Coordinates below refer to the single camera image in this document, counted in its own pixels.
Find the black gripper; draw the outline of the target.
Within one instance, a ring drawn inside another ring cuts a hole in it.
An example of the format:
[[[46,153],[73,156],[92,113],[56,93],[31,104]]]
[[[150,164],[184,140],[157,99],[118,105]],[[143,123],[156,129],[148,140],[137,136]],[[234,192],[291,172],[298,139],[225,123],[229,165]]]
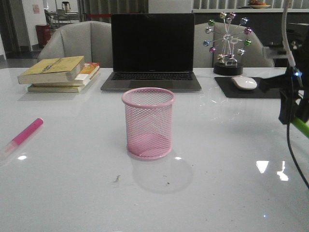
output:
[[[295,31],[285,31],[283,48],[286,51],[288,67],[285,74],[263,79],[259,88],[267,92],[280,89],[281,109],[279,121],[286,125],[296,117],[302,122],[309,121],[309,35],[298,37]],[[299,90],[304,91],[301,98]]]

